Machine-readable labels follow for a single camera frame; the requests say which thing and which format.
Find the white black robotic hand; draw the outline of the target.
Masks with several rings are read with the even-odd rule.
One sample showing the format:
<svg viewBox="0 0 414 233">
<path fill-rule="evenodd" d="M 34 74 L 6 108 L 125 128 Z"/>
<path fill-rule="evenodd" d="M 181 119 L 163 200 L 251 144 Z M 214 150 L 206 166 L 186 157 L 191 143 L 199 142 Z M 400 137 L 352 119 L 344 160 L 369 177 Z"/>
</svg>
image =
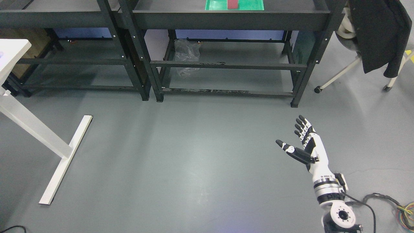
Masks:
<svg viewBox="0 0 414 233">
<path fill-rule="evenodd" d="M 312 174 L 312 180 L 334 179 L 334 174 L 329 169 L 329 160 L 325 146 L 313 125 L 299 115 L 296 118 L 296 130 L 294 133 L 299 137 L 303 149 L 289 145 L 281 140 L 276 140 L 276 144 L 291 158 L 305 164 L 307 170 Z"/>
</svg>

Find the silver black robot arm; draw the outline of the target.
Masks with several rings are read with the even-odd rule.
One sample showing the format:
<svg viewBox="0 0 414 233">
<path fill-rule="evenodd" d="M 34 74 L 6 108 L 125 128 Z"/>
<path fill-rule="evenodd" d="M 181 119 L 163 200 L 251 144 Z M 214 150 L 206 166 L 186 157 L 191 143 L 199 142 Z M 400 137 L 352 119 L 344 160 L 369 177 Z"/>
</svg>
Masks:
<svg viewBox="0 0 414 233">
<path fill-rule="evenodd" d="M 319 206 L 325 211 L 321 223 L 326 233 L 361 233 L 362 225 L 356 223 L 353 208 L 344 201 L 348 190 L 343 174 L 323 177 L 314 181 L 314 191 Z"/>
</svg>

